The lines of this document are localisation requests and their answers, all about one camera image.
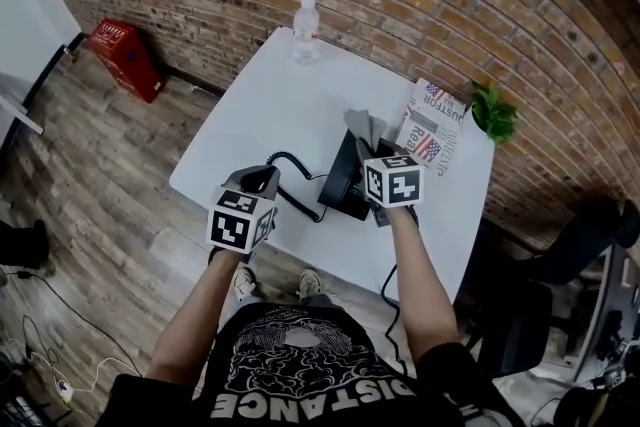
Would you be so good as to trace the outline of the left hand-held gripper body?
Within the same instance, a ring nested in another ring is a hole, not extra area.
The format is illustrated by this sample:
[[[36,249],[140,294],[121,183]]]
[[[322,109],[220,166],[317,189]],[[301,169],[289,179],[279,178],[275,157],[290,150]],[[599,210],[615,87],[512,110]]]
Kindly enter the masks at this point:
[[[277,213],[275,200],[222,184],[215,189],[209,206],[207,241],[215,250],[239,253],[247,262],[274,230]]]

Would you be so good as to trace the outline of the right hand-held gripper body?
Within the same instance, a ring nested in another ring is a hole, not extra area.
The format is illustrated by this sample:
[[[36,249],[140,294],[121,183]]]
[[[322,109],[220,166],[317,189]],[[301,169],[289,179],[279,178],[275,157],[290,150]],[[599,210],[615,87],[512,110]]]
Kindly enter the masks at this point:
[[[378,227],[389,225],[387,210],[424,201],[424,166],[410,155],[366,159],[363,172],[364,194]]]

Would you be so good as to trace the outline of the grey cloth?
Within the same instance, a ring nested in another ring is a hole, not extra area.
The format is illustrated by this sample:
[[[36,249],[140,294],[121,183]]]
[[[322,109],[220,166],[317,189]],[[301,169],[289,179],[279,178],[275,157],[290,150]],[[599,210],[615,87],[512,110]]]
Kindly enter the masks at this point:
[[[376,152],[388,124],[369,114],[368,110],[348,109],[343,119],[347,128],[356,139],[363,139]]]

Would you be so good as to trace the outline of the person's right forearm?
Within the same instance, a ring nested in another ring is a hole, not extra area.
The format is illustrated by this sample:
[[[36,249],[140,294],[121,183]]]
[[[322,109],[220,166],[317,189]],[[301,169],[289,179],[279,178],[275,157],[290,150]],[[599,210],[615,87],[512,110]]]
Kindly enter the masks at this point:
[[[425,248],[418,225],[404,207],[387,211],[397,267],[402,323],[412,360],[458,340],[457,322]]]

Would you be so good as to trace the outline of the person's left forearm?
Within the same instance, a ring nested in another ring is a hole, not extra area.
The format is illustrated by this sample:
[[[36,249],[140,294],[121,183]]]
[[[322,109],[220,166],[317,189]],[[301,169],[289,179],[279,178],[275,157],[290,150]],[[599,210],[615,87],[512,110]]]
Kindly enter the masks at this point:
[[[194,388],[213,346],[222,308],[242,255],[217,252],[184,304],[158,338],[146,372],[150,379]]]

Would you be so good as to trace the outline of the white flag print book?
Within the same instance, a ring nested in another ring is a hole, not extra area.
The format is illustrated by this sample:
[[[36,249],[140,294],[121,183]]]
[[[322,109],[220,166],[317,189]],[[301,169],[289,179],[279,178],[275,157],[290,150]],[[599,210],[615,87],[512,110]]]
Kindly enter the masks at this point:
[[[452,162],[465,110],[465,104],[450,93],[419,78],[395,143],[442,177]]]

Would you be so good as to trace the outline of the person's left white shoe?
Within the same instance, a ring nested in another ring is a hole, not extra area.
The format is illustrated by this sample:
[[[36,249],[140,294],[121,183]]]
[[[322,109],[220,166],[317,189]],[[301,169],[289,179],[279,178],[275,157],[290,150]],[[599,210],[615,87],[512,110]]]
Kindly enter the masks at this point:
[[[235,270],[231,285],[238,302],[256,296],[256,278],[247,266],[239,266]]]

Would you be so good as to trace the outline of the person's white shoe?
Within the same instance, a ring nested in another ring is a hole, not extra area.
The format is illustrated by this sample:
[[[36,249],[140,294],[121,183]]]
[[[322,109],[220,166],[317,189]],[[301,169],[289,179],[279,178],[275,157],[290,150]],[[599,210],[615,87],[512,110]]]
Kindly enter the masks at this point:
[[[256,278],[247,266],[239,266],[235,270],[231,285],[238,302],[256,296]]]
[[[322,283],[319,274],[314,269],[305,269],[299,277],[297,295],[301,301],[318,296],[322,293]]]

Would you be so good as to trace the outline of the green plant in white pot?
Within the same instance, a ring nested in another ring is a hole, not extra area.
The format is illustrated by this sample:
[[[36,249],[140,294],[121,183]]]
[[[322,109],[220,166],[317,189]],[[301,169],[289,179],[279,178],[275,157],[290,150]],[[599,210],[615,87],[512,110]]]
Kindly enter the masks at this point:
[[[503,101],[498,89],[473,82],[471,112],[478,127],[499,146],[508,142],[515,132],[517,109]]]

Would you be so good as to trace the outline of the person's grey trousers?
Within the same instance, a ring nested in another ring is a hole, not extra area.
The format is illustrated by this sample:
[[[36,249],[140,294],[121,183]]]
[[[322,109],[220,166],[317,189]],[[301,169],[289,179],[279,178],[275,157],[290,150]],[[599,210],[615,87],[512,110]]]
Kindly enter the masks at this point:
[[[267,305],[267,306],[279,306],[279,303],[268,302],[257,295],[249,295],[241,300],[236,300],[234,306],[231,308],[230,313],[225,321],[222,321],[219,328],[222,328],[228,321],[230,321],[241,309],[251,305]],[[342,307],[334,304],[326,294],[319,294],[316,296],[306,297],[297,303],[293,303],[293,306],[304,307],[325,307],[342,310]]]

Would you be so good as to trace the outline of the clear plastic water bottle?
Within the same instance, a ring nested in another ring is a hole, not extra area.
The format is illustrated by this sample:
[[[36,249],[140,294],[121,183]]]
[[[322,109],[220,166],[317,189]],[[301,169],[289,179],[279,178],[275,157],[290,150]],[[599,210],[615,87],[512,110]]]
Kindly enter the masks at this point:
[[[294,60],[299,64],[310,64],[316,59],[319,18],[316,0],[300,0],[293,19]]]

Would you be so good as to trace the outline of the person's black printed t-shirt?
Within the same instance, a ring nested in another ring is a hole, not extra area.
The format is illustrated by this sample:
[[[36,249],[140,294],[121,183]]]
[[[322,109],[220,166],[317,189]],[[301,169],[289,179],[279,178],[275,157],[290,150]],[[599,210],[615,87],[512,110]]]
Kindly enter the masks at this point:
[[[242,307],[200,393],[121,375],[96,427],[525,427],[469,351],[439,345],[401,375],[345,311]]]

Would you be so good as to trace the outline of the red box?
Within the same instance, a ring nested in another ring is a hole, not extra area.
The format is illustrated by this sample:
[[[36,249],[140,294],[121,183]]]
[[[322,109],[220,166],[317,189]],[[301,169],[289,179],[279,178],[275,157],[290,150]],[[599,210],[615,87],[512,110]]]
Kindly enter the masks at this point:
[[[146,103],[155,100],[164,79],[134,26],[105,18],[87,44],[122,88]]]

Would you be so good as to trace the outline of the black bag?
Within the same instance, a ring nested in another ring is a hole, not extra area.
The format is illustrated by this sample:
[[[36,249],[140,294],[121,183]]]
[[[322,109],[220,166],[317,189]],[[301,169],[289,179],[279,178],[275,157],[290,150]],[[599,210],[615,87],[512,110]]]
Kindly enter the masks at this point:
[[[570,390],[563,402],[561,427],[640,427],[640,381],[624,382],[611,390]]]

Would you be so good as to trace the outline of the grey desk with white frame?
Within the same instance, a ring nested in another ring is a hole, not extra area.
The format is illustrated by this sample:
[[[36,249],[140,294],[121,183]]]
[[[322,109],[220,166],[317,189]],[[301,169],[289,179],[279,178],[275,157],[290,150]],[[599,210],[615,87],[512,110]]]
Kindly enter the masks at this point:
[[[640,267],[626,249],[605,251],[605,265],[593,315],[572,382],[583,384],[622,362],[625,350],[640,339]]]

